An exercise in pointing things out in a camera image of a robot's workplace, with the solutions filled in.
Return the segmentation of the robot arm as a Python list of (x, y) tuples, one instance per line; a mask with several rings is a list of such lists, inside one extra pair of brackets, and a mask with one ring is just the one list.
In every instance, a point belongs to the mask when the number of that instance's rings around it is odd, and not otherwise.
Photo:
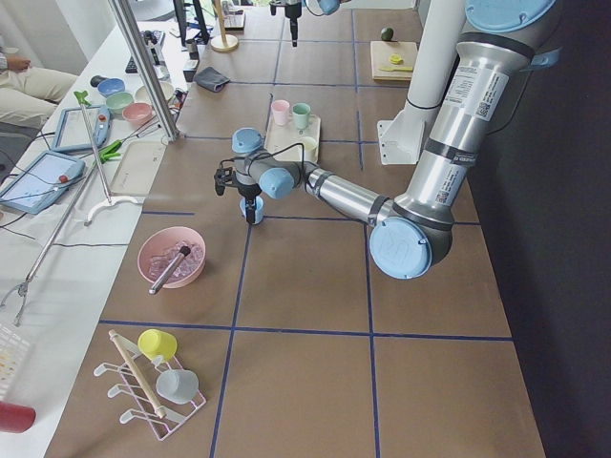
[(284, 2), (284, 15), (288, 19), (293, 48), (298, 46), (299, 19), (302, 16), (303, 8), (306, 8), (313, 15), (331, 15), (340, 8), (343, 1), (317, 0), (314, 4), (320, 10), (319, 12), (315, 12), (306, 0), (287, 0)]
[(301, 188), (371, 227), (369, 251), (385, 274), (424, 275), (451, 249), (453, 202), (511, 77), (557, 62), (558, 53), (542, 46), (561, 8), (559, 1), (430, 4), (405, 107), (378, 130), (391, 141), (385, 162), (415, 167), (403, 194), (387, 198), (315, 163), (282, 161), (252, 128), (233, 134), (233, 156), (214, 175), (217, 193), (236, 188), (246, 220), (255, 223), (259, 195), (278, 199)]

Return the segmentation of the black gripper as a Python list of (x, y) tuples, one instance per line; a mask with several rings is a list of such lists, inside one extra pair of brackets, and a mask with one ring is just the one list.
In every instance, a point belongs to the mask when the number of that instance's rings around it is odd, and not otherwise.
[(257, 202), (256, 197), (262, 193), (262, 189), (258, 184), (243, 184), (238, 183), (239, 194), (245, 198), (244, 200), (244, 216), (249, 224), (255, 224), (257, 221)]
[(301, 17), (301, 0), (286, 0), (285, 1), (285, 17), (289, 20), (291, 45), (298, 46), (298, 19)]

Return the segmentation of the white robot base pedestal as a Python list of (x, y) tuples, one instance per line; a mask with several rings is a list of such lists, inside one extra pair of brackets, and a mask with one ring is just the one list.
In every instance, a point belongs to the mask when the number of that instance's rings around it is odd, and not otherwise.
[(419, 160), (447, 90), (465, 22), (463, 1), (430, 2), (405, 106), (394, 119), (377, 123), (384, 165)]

